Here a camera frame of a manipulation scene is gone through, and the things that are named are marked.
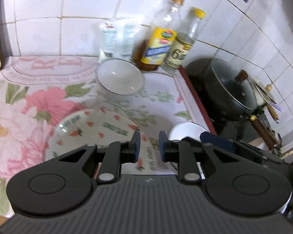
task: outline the plastic bag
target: plastic bag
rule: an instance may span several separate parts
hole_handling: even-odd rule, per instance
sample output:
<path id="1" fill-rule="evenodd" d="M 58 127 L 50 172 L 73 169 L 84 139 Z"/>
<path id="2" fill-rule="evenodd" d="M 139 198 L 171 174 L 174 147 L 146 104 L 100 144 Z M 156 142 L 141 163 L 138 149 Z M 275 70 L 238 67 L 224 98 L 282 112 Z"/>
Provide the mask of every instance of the plastic bag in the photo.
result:
<path id="1" fill-rule="evenodd" d="M 134 36 L 139 31 L 140 18 L 112 19 L 99 27 L 103 33 L 99 62 L 109 58 L 130 60 Z"/>

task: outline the brown liquid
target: brown liquid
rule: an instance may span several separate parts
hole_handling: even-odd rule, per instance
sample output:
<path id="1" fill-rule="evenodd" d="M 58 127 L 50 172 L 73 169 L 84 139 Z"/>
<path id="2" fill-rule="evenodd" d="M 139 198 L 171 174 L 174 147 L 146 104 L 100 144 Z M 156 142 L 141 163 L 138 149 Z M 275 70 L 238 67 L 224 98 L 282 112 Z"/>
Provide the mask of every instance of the brown liquid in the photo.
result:
<path id="1" fill-rule="evenodd" d="M 159 65 L 146 64 L 141 61 L 141 57 L 144 54 L 144 51 L 146 49 L 148 42 L 149 40 L 144 40 L 142 44 L 134 50 L 133 59 L 136 61 L 136 65 L 140 70 L 146 70 L 146 71 L 157 70 Z"/>

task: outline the red countertop edge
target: red countertop edge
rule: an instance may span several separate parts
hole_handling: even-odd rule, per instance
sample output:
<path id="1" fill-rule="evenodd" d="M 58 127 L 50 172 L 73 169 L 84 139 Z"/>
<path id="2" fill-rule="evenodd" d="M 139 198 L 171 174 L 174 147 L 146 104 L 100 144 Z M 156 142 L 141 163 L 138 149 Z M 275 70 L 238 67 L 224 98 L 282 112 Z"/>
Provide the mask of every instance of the red countertop edge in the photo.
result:
<path id="1" fill-rule="evenodd" d="M 205 107 L 204 105 L 202 104 L 199 96 L 197 95 L 197 92 L 195 91 L 188 75 L 186 74 L 184 68 L 182 66 L 179 67 L 179 72 L 180 74 L 182 75 L 183 79 L 185 80 L 189 90 L 191 91 L 192 93 L 192 96 L 194 97 L 194 100 L 195 102 L 197 103 L 197 106 L 199 107 L 200 111 L 201 111 L 201 114 L 203 115 L 203 118 L 206 122 L 206 125 L 208 126 L 208 129 L 210 131 L 210 133 L 214 134 L 214 135 L 217 135 L 216 131 L 215 131 L 215 128 L 211 122 L 211 119 L 208 117 L 208 114 L 207 114 L 207 111 L 205 110 Z"/>

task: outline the plate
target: plate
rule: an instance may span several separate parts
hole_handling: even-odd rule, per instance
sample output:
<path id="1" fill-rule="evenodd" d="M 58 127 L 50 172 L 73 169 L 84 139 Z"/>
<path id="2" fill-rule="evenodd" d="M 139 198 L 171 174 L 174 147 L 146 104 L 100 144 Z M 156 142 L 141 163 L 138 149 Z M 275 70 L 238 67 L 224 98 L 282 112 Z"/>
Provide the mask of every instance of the plate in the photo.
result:
<path id="1" fill-rule="evenodd" d="M 85 109 L 63 119 L 49 139 L 45 160 L 50 160 L 86 144 L 105 148 L 115 141 L 130 141 L 139 130 L 141 146 L 137 163 L 122 165 L 122 173 L 154 174 L 156 159 L 152 144 L 139 127 L 127 117 L 106 109 Z"/>
<path id="2" fill-rule="evenodd" d="M 182 140 L 185 137 L 191 137 L 192 139 L 200 142 L 200 135 L 203 132 L 208 131 L 199 124 L 190 121 L 184 121 L 177 123 L 170 129 L 168 139 Z"/>

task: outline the ribbed gray surface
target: ribbed gray surface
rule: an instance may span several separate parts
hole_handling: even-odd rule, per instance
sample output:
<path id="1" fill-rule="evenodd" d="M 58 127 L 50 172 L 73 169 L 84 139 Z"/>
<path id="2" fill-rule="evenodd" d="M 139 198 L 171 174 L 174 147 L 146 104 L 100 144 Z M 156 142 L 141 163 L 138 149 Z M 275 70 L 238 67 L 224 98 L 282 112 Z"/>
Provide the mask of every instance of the ribbed gray surface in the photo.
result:
<path id="1" fill-rule="evenodd" d="M 175 175 L 123 175 L 116 184 L 99 186 L 72 213 L 47 219 L 15 215 L 0 230 L 3 234 L 291 234 L 293 225 L 279 214 L 242 218 L 224 213 L 199 187 L 182 185 Z"/>

